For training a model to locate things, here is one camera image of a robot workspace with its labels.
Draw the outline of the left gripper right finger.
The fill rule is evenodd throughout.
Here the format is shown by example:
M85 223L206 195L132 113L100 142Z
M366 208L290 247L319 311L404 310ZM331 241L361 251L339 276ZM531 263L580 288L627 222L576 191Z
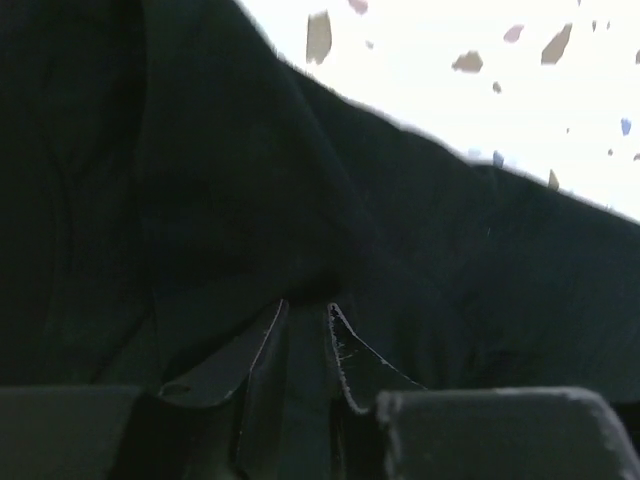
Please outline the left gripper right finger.
M432 391L328 307L342 398L340 479L636 479L639 457L614 410L574 387Z

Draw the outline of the black t-shirt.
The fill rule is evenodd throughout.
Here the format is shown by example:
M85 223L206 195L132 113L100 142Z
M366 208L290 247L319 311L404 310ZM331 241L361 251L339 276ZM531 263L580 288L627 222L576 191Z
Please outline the black t-shirt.
M574 387L639 457L639 228L353 106L232 1L1 5L1 391L152 394L288 313L213 479L340 479L335 303L427 390Z

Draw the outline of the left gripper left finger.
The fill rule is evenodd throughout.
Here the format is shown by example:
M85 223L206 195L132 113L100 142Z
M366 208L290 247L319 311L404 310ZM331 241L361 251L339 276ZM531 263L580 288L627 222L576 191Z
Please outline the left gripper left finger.
M4 479L213 479L229 466L251 393L278 355L288 304L157 394L134 386L1 391Z

